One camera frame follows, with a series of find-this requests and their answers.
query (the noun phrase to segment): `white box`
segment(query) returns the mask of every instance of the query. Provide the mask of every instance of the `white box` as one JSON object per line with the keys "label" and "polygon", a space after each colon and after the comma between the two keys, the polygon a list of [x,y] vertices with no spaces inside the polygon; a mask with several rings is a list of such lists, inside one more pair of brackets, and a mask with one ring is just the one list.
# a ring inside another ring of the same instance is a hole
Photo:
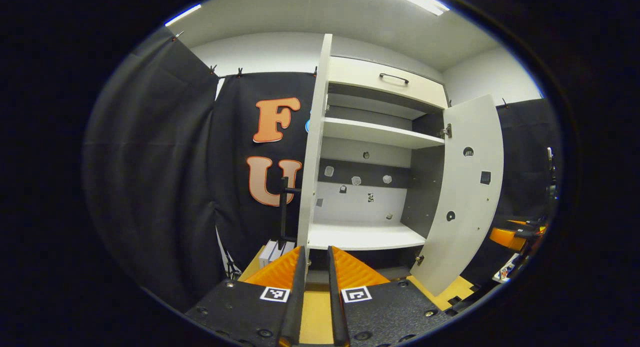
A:
{"label": "white box", "polygon": [[278,249],[278,242],[276,242],[276,246],[273,249],[271,256],[269,257],[269,263],[274,262],[275,260],[280,258],[280,256],[282,256],[282,251],[284,251],[285,246],[286,246],[285,244],[282,244],[282,248]]}
{"label": "white box", "polygon": [[262,250],[262,253],[260,253],[260,268],[269,265],[269,258],[272,256],[272,253],[277,246],[278,243],[275,240],[269,240],[269,242],[267,242],[266,246]]}
{"label": "white box", "polygon": [[291,251],[293,251],[293,249],[295,249],[295,247],[296,247],[296,243],[295,242],[287,242],[284,245],[284,250],[282,251],[282,256],[285,256],[286,254],[288,254]]}

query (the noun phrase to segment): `black pole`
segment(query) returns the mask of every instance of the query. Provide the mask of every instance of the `black pole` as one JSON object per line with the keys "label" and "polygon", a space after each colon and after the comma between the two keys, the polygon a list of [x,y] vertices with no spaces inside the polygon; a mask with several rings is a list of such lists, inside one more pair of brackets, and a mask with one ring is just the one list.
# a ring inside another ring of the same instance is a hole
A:
{"label": "black pole", "polygon": [[284,245],[287,223],[287,186],[289,185],[289,178],[282,177],[282,189],[280,190],[280,238],[278,240],[278,249],[282,249]]}

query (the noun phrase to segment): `ceiling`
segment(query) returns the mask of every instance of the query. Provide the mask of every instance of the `ceiling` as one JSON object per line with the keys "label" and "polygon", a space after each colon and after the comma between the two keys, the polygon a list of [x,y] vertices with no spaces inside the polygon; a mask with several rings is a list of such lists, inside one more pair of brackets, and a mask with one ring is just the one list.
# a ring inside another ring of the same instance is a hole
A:
{"label": "ceiling", "polygon": [[208,0],[169,26],[187,47],[266,32],[332,33],[386,47],[439,71],[499,46],[452,10],[405,0]]}

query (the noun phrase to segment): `curtain clip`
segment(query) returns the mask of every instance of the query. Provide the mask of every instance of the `curtain clip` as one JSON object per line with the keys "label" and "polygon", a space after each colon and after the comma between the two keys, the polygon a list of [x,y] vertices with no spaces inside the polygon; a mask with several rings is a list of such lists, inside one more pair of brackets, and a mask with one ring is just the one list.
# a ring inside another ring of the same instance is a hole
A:
{"label": "curtain clip", "polygon": [[180,35],[182,35],[185,31],[179,32],[178,34],[174,35],[173,38],[171,38],[171,42],[174,42],[178,39],[178,37],[180,37]]}

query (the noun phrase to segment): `wooden table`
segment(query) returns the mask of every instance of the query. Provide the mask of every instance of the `wooden table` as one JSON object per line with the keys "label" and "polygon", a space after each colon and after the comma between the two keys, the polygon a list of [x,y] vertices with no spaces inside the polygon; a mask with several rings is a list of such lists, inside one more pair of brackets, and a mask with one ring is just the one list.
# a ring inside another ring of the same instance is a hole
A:
{"label": "wooden table", "polygon": [[[256,253],[249,266],[244,270],[238,281],[245,281],[260,269],[259,256],[265,246]],[[466,299],[473,291],[466,279],[458,276],[442,293],[434,296],[414,276],[406,279],[411,281],[430,301],[442,311],[451,307],[448,302],[454,297]],[[331,304],[329,285],[310,284],[304,287],[304,302],[302,302],[302,322],[300,325],[300,343],[333,344],[334,334],[331,327]]]}

